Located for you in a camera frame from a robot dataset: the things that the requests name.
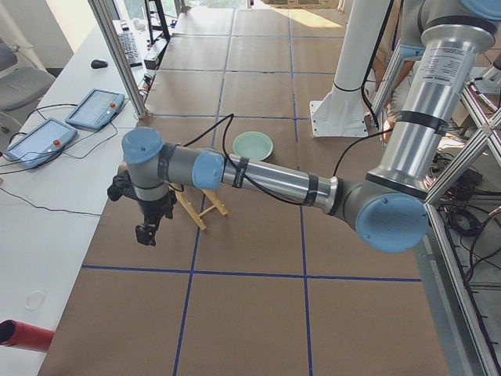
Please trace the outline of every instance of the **green bowl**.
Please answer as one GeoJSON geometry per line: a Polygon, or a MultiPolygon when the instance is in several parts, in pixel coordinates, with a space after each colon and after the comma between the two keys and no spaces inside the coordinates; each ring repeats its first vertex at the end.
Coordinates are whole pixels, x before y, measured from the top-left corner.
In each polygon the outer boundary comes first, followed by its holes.
{"type": "Polygon", "coordinates": [[[273,141],[261,132],[245,132],[233,141],[233,152],[241,157],[263,161],[273,151],[273,141]]]}

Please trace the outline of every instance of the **blue device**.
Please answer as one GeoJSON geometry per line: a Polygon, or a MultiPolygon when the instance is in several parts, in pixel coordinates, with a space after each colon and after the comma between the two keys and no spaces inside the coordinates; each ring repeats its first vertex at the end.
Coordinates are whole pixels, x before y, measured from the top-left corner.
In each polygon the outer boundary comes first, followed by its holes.
{"type": "Polygon", "coordinates": [[[110,123],[121,109],[125,95],[102,89],[93,89],[66,118],[66,123],[76,127],[101,129],[110,123]]]}
{"type": "Polygon", "coordinates": [[[77,134],[77,130],[52,117],[10,146],[4,155],[27,168],[54,157],[77,134]]]}

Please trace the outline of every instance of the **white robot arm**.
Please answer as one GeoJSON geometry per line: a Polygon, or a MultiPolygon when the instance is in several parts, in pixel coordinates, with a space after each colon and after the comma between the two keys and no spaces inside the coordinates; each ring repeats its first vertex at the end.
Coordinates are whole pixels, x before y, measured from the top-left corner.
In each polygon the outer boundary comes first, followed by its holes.
{"type": "Polygon", "coordinates": [[[381,251],[409,249],[428,228],[421,202],[427,194],[425,171],[474,61],[495,43],[499,21],[497,0],[406,0],[401,50],[422,55],[422,63],[381,163],[363,182],[176,146],[164,143],[150,128],[137,128],[122,142],[128,172],[115,177],[108,194],[112,200],[125,195],[139,202],[145,222],[136,227],[136,234],[148,245],[155,244],[161,217],[172,217],[175,195],[169,183],[209,190],[228,183],[321,208],[381,251]]]}

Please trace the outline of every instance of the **black mouse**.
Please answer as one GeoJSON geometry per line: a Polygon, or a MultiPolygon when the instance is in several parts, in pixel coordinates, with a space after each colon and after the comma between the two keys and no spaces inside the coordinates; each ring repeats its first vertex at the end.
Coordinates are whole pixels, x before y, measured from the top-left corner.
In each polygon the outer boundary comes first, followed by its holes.
{"type": "Polygon", "coordinates": [[[94,59],[91,62],[92,69],[106,68],[108,66],[108,62],[103,59],[94,59]]]}

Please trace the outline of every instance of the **red cylinder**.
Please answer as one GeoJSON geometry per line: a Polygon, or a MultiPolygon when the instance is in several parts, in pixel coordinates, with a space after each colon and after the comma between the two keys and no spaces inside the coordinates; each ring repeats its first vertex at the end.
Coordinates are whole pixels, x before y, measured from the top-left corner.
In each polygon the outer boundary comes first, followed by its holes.
{"type": "Polygon", "coordinates": [[[0,345],[46,353],[54,332],[19,321],[7,320],[0,324],[0,345]]]}

